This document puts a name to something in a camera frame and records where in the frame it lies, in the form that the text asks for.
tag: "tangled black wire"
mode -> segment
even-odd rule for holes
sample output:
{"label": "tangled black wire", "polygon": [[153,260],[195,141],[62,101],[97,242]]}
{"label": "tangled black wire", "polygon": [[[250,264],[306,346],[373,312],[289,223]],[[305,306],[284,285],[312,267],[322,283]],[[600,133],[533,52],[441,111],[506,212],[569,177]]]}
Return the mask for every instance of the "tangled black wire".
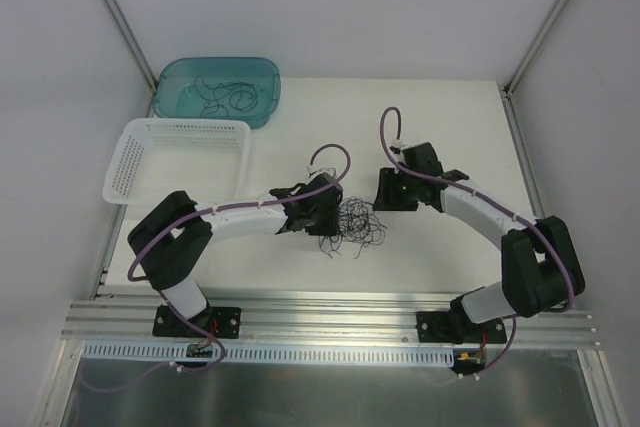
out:
{"label": "tangled black wire", "polygon": [[358,197],[344,199],[338,207],[338,231],[333,237],[320,237],[320,250],[333,257],[340,255],[338,250],[342,242],[360,244],[356,259],[360,257],[362,249],[370,245],[380,245],[384,242],[387,227],[383,225],[373,211],[373,204]]}
{"label": "tangled black wire", "polygon": [[205,101],[200,117],[227,117],[229,110],[249,112],[258,105],[256,88],[247,82],[221,82],[211,87],[201,76],[198,76],[193,82],[193,87]]}

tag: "white table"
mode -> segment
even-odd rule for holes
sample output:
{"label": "white table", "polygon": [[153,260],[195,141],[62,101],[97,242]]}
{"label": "white table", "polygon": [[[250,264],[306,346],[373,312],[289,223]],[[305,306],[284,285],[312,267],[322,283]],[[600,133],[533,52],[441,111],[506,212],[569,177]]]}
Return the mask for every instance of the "white table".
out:
{"label": "white table", "polygon": [[[345,197],[375,198],[378,170],[388,166],[378,139],[385,107],[403,114],[402,140],[430,141],[445,170],[457,168],[522,213],[530,213],[497,86],[493,82],[283,79],[282,99],[270,122],[252,132],[244,194],[305,181],[309,156],[327,142],[343,144],[353,166],[342,182]],[[390,116],[388,139],[395,129]],[[335,166],[340,152],[317,165]],[[128,284],[133,253],[129,231],[146,211],[128,209],[105,286]],[[304,233],[239,238],[209,247],[194,274],[203,287],[340,292],[464,292],[496,281],[499,252],[463,223],[432,208],[383,212],[388,227],[380,246],[344,245],[328,257]]]}

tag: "white wall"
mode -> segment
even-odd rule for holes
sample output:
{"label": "white wall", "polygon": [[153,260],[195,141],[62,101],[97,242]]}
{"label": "white wall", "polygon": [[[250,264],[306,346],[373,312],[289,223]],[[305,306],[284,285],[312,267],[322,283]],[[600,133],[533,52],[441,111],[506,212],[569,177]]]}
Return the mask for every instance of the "white wall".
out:
{"label": "white wall", "polygon": [[631,425],[640,425],[639,81],[640,0],[573,0],[516,91],[536,176],[570,225]]}
{"label": "white wall", "polygon": [[96,271],[113,147],[149,93],[100,0],[0,12],[0,423],[24,427]]}
{"label": "white wall", "polygon": [[505,83],[553,0],[119,0],[158,74],[258,55],[289,77]]}

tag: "white perforated bin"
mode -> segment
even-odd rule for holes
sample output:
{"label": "white perforated bin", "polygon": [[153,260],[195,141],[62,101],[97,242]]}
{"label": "white perforated bin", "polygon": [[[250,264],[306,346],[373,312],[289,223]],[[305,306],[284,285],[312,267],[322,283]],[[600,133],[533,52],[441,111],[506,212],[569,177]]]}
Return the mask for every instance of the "white perforated bin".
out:
{"label": "white perforated bin", "polygon": [[244,122],[135,119],[118,141],[102,196],[112,204],[154,205],[176,190],[201,202],[240,195],[249,157]]}

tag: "teal plastic bin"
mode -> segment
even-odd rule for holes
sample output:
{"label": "teal plastic bin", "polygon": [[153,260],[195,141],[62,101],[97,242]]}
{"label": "teal plastic bin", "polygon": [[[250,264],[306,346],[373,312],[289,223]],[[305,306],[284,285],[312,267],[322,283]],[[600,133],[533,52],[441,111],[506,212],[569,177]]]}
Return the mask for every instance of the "teal plastic bin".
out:
{"label": "teal plastic bin", "polygon": [[241,120],[252,129],[269,121],[280,100],[280,73],[258,57],[176,60],[160,74],[153,97],[158,117]]}

